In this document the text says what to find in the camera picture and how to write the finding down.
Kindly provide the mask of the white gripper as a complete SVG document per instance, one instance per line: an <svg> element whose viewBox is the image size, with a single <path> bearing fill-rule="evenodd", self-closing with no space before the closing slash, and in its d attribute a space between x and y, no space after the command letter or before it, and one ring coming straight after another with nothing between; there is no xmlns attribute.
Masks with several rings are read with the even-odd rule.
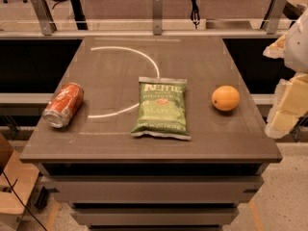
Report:
<svg viewBox="0 0 308 231"><path fill-rule="evenodd" d="M282 35L267 46L263 55L283 59L285 66L297 73L289 81L281 79L276 86L265 133L273 139L289 134L299 119L308 113L308 10Z"/></svg>

